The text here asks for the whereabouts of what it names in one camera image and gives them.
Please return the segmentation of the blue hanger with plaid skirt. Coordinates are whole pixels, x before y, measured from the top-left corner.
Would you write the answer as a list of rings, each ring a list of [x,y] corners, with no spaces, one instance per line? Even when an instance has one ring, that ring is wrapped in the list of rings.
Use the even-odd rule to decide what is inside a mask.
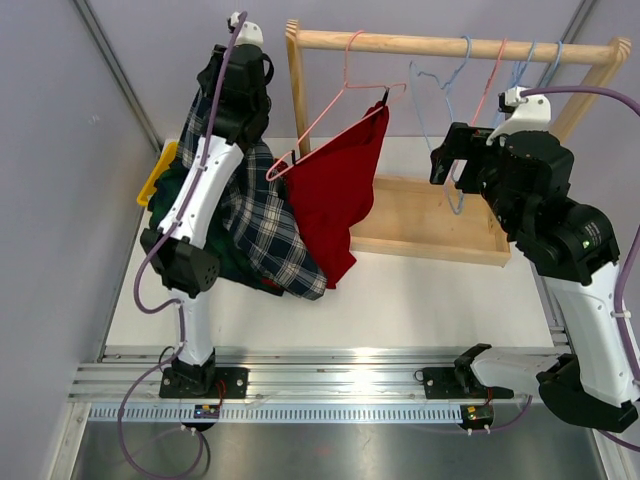
[[[462,36],[462,39],[466,43],[465,56],[445,76],[430,71],[416,60],[411,60],[409,63],[411,101],[429,153],[435,149],[436,136],[444,134],[444,127],[450,125],[456,118],[451,94],[459,74],[469,61],[472,50],[471,38]]]

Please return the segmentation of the navy white plaid skirt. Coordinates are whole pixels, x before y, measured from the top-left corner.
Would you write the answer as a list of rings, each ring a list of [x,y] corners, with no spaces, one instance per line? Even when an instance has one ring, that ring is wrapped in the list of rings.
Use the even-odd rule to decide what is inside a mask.
[[[266,180],[273,163],[262,139],[247,150],[219,200],[231,207],[225,227],[256,270],[292,295],[317,300],[327,277],[301,238],[284,182]]]

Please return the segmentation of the red skirt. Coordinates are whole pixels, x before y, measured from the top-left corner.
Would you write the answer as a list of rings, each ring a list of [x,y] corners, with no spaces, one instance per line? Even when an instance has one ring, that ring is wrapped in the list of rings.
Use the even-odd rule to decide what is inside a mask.
[[[373,181],[389,123],[378,102],[362,121],[317,148],[286,175],[289,203],[301,238],[334,289],[356,263],[350,228],[374,203]]]

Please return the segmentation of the dark green plaid skirt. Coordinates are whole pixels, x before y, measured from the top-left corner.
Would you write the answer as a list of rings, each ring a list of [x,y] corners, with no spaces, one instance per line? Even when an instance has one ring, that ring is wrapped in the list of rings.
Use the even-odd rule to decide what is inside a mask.
[[[187,174],[188,169],[178,161],[172,162],[169,168],[156,179],[154,183],[156,192],[150,197],[147,206],[147,210],[151,213],[149,220],[151,229],[156,230],[158,228],[159,223],[173,206]],[[230,213],[231,207],[224,206],[223,201],[220,201],[209,222],[204,248],[205,251],[219,258],[219,276],[255,290],[281,297],[284,293],[283,288],[256,270],[251,265],[247,254],[235,245],[231,233],[225,227],[225,222],[228,220]]]

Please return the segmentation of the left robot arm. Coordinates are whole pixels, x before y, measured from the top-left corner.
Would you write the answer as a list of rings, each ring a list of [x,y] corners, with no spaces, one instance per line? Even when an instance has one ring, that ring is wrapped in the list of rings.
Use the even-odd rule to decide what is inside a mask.
[[[199,83],[212,104],[205,133],[179,194],[155,229],[146,228],[141,245],[169,292],[178,323],[178,346],[160,361],[159,395],[166,399],[242,399],[248,371],[216,367],[211,339],[209,291],[220,260],[205,249],[212,216],[245,152],[269,123],[266,87],[273,76],[270,58],[257,45],[215,46]]]

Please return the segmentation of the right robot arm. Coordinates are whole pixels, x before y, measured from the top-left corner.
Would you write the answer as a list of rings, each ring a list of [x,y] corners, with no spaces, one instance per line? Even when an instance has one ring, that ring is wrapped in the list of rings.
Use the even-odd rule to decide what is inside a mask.
[[[430,181],[444,183],[456,160],[457,182],[480,195],[508,242],[534,265],[560,307],[572,351],[552,357],[510,354],[478,344],[454,363],[454,384],[466,396],[487,388],[538,395],[560,420],[622,433],[639,418],[639,387],[615,310],[620,251],[611,222],[568,193],[573,153],[547,131],[491,140],[491,130],[450,125],[431,153]]]

